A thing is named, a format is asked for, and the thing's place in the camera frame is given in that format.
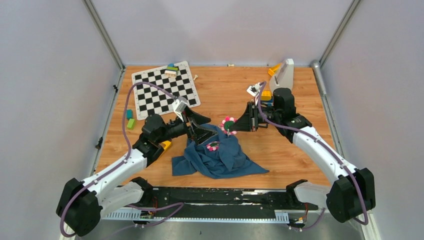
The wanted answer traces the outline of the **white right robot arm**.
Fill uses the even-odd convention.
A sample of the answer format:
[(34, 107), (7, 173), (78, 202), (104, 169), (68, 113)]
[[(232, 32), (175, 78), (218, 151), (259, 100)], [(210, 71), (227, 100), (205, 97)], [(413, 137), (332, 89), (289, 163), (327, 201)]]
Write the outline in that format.
[(253, 100), (228, 130), (254, 132), (268, 125), (276, 127), (283, 137), (309, 156), (331, 183), (330, 187), (305, 179), (291, 183), (286, 186), (286, 204), (292, 209), (303, 204), (325, 208), (340, 223), (358, 220), (359, 215), (363, 215), (361, 224), (366, 225), (367, 212), (376, 206), (373, 173), (368, 168), (359, 169), (326, 143), (312, 123), (297, 113), (289, 88), (275, 89), (271, 106), (261, 103), (263, 89), (261, 82), (247, 88)]

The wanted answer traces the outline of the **pink white flower brooch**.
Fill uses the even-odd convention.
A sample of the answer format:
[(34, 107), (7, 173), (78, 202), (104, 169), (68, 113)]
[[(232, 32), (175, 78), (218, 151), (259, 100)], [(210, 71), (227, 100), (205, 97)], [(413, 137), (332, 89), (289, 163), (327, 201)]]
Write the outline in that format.
[(236, 118), (232, 116), (226, 116), (221, 123), (218, 125), (218, 127), (228, 136), (230, 135), (236, 135), (236, 130), (230, 130), (230, 128), (234, 125), (234, 123), (237, 121)]

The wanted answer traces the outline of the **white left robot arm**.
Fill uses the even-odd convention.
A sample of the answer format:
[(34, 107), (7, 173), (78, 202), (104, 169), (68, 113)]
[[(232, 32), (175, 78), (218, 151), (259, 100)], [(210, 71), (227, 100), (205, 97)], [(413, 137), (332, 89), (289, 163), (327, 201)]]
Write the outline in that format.
[(154, 163), (164, 152), (163, 142), (186, 135), (201, 145), (218, 134), (205, 127), (211, 121), (209, 117), (188, 106), (178, 109), (176, 115), (176, 119), (168, 123), (158, 114), (148, 116), (138, 140), (121, 158), (99, 173), (83, 180), (72, 178), (65, 184), (56, 208), (64, 237), (83, 237), (102, 218), (130, 204), (149, 206), (153, 201), (152, 186), (145, 179), (137, 177), (124, 186), (120, 184)]

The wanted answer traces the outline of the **blue garment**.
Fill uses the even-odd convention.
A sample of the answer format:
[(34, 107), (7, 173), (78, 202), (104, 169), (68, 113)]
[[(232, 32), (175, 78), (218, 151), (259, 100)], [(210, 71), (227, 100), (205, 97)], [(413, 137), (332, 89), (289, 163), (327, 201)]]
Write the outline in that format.
[[(212, 179), (228, 179), (269, 172), (243, 152), (236, 136), (225, 134), (216, 125), (204, 124), (203, 127), (217, 131), (217, 135), (200, 145), (188, 139), (183, 155), (171, 159), (173, 176), (199, 172)], [(209, 151), (206, 145), (214, 141), (220, 142), (219, 149)]]

